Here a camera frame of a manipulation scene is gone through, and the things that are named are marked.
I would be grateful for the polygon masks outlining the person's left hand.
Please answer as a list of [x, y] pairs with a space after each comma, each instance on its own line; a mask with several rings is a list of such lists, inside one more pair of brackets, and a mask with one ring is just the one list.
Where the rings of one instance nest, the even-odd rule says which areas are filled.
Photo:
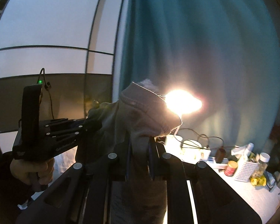
[[42, 163], [28, 162], [23, 159], [13, 159], [10, 164], [10, 172], [13, 177], [17, 178], [26, 185], [32, 184], [29, 174], [37, 173], [39, 176], [39, 184], [47, 185], [53, 180], [54, 163], [54, 158]]

